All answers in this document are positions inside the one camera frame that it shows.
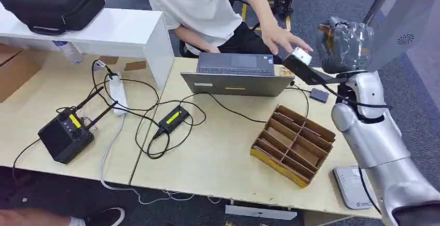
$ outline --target white t-shirt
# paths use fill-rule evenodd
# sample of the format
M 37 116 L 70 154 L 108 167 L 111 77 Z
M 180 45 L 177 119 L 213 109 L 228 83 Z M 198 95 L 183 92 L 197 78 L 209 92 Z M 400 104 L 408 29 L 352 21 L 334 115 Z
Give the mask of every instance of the white t-shirt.
M 233 36 L 242 19 L 228 0 L 149 0 L 153 10 L 163 11 L 168 30 L 180 25 L 198 33 L 206 42 L 221 46 Z M 188 49 L 200 51 L 187 45 Z

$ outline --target shoe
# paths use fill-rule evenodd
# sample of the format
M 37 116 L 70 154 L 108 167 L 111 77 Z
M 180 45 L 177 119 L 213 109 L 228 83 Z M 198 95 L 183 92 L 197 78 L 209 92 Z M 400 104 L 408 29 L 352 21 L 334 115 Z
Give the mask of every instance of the shoe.
M 124 209 L 115 207 L 90 215 L 84 218 L 84 221 L 86 226 L 118 226 L 122 223 L 124 217 Z

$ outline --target person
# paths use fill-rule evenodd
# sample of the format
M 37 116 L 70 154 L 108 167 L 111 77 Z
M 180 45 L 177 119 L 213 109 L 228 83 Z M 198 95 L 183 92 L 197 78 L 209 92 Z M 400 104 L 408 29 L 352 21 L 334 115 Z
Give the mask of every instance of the person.
M 200 50 L 215 53 L 278 55 L 278 45 L 292 52 L 291 44 L 313 51 L 302 39 L 280 28 L 267 0 L 247 0 L 257 14 L 262 37 L 242 21 L 228 0 L 149 0 L 153 10 L 163 11 L 168 30 L 186 43 L 187 55 Z M 275 57 L 275 63 L 281 59 Z
M 114 207 L 84 218 L 63 217 L 42 209 L 0 210 L 0 226 L 118 226 L 125 217 L 122 208 Z

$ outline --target human hand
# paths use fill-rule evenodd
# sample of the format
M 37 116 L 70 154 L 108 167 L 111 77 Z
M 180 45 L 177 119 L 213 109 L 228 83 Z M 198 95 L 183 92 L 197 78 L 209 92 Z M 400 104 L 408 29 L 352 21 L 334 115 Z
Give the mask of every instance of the human hand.
M 292 44 L 296 44 L 303 50 L 310 52 L 313 49 L 292 33 L 282 29 L 276 22 L 262 25 L 262 39 L 274 55 L 278 55 L 278 45 L 282 46 L 288 53 L 293 52 Z
M 206 49 L 206 51 L 207 51 L 207 52 L 210 52 L 210 53 L 221 53 L 220 50 L 218 49 L 218 47 L 213 46 L 213 45 L 210 45 L 210 46 Z

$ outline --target black case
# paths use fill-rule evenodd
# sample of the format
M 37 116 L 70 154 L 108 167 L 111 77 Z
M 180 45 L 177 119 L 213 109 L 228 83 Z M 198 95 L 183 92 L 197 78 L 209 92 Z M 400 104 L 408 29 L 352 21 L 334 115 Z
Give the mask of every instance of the black case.
M 104 7 L 104 0 L 0 0 L 32 32 L 60 35 L 79 31 Z

